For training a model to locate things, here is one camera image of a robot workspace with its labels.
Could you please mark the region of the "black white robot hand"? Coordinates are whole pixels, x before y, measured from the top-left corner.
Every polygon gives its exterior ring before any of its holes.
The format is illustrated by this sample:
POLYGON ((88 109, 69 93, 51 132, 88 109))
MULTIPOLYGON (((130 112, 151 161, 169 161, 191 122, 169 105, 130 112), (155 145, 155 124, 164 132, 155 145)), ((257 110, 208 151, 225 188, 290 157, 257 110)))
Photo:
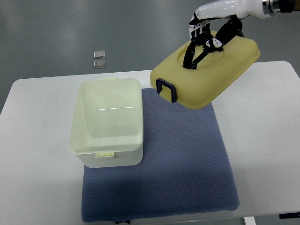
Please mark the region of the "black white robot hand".
POLYGON ((190 45, 187 52, 195 53, 196 46, 205 51, 221 51, 242 30, 241 20, 254 16, 272 17, 279 10, 271 0, 217 0, 197 8, 189 22, 190 45))

